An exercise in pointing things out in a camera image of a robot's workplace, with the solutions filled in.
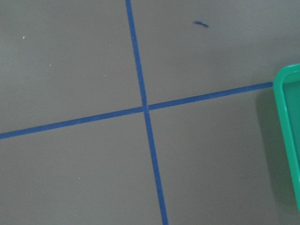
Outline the green plastic tray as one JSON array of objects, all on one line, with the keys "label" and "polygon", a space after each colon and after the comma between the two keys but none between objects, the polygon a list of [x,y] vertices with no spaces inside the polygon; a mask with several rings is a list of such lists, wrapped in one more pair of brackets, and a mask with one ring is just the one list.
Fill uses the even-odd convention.
[{"label": "green plastic tray", "polygon": [[300,65],[289,65],[275,76],[273,91],[297,208],[300,208]]}]

